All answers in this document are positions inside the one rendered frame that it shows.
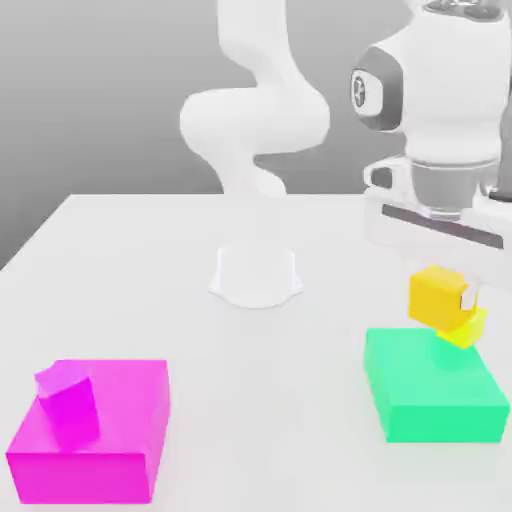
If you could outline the small magenta cube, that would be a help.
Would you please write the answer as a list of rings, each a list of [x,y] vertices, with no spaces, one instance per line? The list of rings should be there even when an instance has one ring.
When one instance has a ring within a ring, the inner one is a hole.
[[[92,381],[82,361],[57,360],[34,378],[38,401],[61,448],[76,450],[99,438]]]

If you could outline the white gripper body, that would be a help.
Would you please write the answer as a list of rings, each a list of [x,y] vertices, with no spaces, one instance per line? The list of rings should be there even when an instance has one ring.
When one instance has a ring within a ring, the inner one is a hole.
[[[374,243],[480,283],[512,285],[512,203],[478,194],[458,222],[448,222],[426,218],[378,187],[363,199],[365,234]]]

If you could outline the small orange cube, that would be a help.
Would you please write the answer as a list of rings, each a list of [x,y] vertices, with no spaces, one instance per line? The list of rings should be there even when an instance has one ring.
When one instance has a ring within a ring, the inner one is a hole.
[[[409,317],[440,331],[452,331],[469,321],[476,305],[461,306],[468,283],[463,274],[438,265],[414,273],[409,281]]]

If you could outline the large green box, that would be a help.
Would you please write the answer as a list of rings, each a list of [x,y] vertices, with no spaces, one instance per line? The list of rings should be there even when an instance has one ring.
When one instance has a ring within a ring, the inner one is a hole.
[[[510,404],[474,348],[426,328],[369,328],[364,369],[389,443],[498,443]]]

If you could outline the small yellow cube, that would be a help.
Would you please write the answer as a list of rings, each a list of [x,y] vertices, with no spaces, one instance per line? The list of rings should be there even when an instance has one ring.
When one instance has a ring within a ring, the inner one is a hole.
[[[437,330],[436,335],[440,339],[466,350],[481,338],[486,319],[487,310],[477,307],[474,315],[464,324],[449,332]]]

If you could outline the large magenta box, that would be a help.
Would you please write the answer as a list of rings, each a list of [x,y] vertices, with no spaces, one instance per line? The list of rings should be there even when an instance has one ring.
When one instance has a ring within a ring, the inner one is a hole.
[[[92,381],[99,438],[61,448],[36,395],[6,452],[20,502],[151,502],[171,410],[166,361],[77,361]]]

